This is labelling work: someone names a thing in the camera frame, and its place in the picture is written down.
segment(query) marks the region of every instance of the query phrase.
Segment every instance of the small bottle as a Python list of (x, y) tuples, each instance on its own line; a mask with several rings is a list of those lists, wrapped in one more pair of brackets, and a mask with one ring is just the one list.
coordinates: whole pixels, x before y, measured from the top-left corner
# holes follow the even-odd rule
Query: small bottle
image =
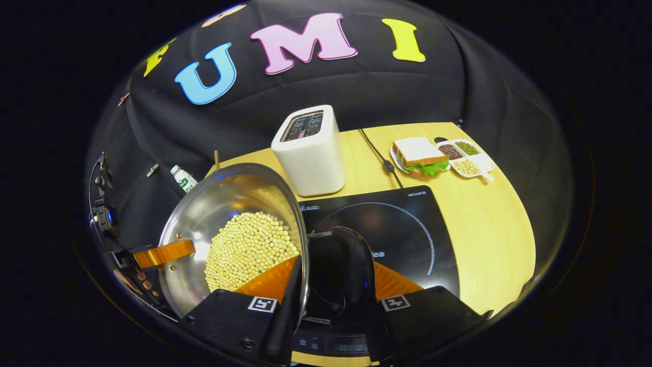
[(172, 176), (174, 176), (174, 179), (177, 181), (179, 186), (181, 186), (181, 188), (187, 193), (189, 193), (193, 187), (197, 186), (197, 181), (179, 166), (172, 167), (170, 173), (172, 173)]

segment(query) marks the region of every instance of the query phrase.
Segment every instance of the bread slice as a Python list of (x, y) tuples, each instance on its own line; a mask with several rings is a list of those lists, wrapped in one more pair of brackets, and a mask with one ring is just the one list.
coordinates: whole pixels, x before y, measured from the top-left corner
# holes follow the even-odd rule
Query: bread slice
[(393, 148), (394, 152), (403, 159), (407, 166), (413, 166), (417, 163), (431, 165), (446, 160), (446, 155), (432, 145), (428, 138), (423, 136), (395, 140)]

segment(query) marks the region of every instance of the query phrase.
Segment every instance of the lettuce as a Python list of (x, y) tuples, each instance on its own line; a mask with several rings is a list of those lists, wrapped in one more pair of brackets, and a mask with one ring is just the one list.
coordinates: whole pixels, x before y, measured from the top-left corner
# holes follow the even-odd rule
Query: lettuce
[(435, 176), (437, 176), (437, 173), (443, 172), (443, 171), (446, 170), (446, 168), (448, 167), (448, 164), (449, 164), (449, 158), (446, 157), (446, 160), (444, 160), (443, 162), (432, 163), (431, 165), (422, 165), (421, 163), (417, 163), (416, 165), (413, 165), (413, 166), (406, 166), (403, 159), (401, 159), (401, 163), (403, 163), (403, 168), (408, 172), (412, 172), (413, 170), (418, 168), (424, 174), (435, 177)]

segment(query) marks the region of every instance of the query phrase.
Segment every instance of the letter m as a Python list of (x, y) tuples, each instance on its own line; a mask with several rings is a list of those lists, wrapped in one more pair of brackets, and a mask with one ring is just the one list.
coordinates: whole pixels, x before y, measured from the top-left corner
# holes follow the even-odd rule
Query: letter m
[(340, 13), (321, 13), (308, 19), (303, 33), (298, 34), (280, 24), (270, 25), (251, 34), (251, 39), (257, 39), (263, 46), (269, 66), (265, 72), (270, 75), (284, 72), (294, 61), (285, 57), (283, 50), (291, 53), (303, 63), (310, 62), (315, 44), (319, 42), (321, 51), (317, 57), (322, 60), (344, 59), (358, 54), (351, 47), (340, 26)]

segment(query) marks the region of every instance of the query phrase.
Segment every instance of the sandwich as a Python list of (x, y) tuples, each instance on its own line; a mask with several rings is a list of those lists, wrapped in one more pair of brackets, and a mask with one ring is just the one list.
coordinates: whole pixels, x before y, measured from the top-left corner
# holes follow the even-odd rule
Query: sandwich
[(423, 136), (395, 140), (392, 149), (398, 163), (413, 176), (434, 177), (449, 165), (448, 156)]

